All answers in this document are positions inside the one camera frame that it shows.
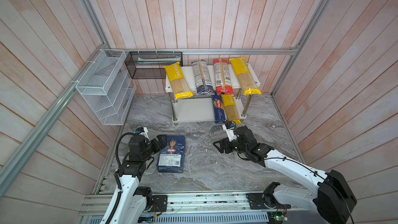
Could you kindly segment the red spaghetti bag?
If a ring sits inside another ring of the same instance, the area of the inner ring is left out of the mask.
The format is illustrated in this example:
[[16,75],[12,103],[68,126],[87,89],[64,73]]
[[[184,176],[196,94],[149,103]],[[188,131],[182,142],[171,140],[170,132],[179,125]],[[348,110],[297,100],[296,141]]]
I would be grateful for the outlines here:
[[218,95],[234,95],[231,76],[229,71],[228,60],[226,59],[215,59],[214,62],[214,74],[216,80],[216,93]]

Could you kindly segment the yellow Pastatime spaghetti bag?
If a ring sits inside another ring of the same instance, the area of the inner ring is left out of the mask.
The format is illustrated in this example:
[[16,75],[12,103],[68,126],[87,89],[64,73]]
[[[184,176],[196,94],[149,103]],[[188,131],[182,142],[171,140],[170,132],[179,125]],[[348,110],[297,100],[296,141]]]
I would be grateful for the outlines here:
[[193,97],[193,93],[190,90],[183,72],[180,67],[180,62],[164,66],[167,77],[171,84],[171,88],[174,93],[175,100],[187,99]]
[[234,96],[222,94],[221,98],[223,101],[227,121],[234,121],[236,124],[241,124],[240,115],[236,108]]
[[244,95],[262,94],[251,75],[245,58],[232,58],[229,61],[234,69],[234,73]]

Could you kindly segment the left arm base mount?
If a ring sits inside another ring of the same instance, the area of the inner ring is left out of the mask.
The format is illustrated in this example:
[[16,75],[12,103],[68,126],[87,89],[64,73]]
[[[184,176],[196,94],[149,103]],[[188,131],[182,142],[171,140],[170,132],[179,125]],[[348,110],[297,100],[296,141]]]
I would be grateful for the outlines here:
[[144,212],[165,212],[167,210],[167,195],[147,196],[147,203]]

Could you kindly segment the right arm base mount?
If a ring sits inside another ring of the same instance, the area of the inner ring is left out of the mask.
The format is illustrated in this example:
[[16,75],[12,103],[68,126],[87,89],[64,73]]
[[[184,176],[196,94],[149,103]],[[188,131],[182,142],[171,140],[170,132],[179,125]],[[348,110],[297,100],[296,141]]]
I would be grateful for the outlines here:
[[249,202],[250,209],[290,209],[290,204],[280,204],[276,201],[272,194],[267,193],[248,193],[246,198]]

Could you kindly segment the narrow blue Barilla spaghetti box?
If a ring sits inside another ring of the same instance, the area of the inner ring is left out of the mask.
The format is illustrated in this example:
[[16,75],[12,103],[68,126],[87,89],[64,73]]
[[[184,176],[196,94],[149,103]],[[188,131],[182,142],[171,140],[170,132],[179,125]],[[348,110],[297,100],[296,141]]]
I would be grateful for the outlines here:
[[226,123],[226,114],[221,95],[212,95],[212,105],[214,110],[215,123]]

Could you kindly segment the wide blue Barilla pasta box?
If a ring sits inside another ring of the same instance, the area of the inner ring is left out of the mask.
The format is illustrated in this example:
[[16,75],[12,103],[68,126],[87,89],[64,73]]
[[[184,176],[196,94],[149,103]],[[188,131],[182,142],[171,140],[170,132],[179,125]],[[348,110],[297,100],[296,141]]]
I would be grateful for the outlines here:
[[167,135],[166,147],[159,152],[159,173],[183,173],[186,138],[183,135]]

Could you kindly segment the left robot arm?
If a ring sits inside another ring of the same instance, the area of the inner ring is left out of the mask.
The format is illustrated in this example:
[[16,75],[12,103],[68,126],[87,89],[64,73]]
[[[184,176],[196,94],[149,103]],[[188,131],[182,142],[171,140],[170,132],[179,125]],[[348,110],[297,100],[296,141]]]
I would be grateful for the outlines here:
[[[129,152],[119,158],[119,145],[125,136],[129,136]],[[116,189],[110,204],[101,220],[103,224],[140,224],[155,220],[162,214],[156,209],[150,187],[140,187],[142,176],[154,162],[153,155],[167,146],[167,136],[157,135],[148,138],[146,128],[138,128],[120,136],[116,143],[115,158],[118,169],[114,172]]]

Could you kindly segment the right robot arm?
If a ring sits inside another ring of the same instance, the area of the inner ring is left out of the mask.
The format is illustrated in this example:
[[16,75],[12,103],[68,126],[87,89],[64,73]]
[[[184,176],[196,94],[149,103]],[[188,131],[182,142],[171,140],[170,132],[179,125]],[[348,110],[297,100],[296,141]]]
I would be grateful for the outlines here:
[[280,210],[295,206],[318,213],[330,224],[353,221],[357,200],[340,172],[317,170],[285,156],[272,146],[257,142],[247,126],[237,127],[234,121],[222,128],[227,137],[213,143],[220,153],[236,152],[242,160],[280,172],[302,185],[293,188],[272,182],[262,193],[248,193],[251,209]]

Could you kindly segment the dark blue clear spaghetti bag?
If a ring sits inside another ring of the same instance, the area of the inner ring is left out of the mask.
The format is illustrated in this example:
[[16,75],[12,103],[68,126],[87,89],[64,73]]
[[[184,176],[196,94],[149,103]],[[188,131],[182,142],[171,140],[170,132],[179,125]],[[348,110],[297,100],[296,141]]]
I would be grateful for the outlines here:
[[195,86],[198,95],[214,95],[214,88],[207,63],[204,59],[192,62]]

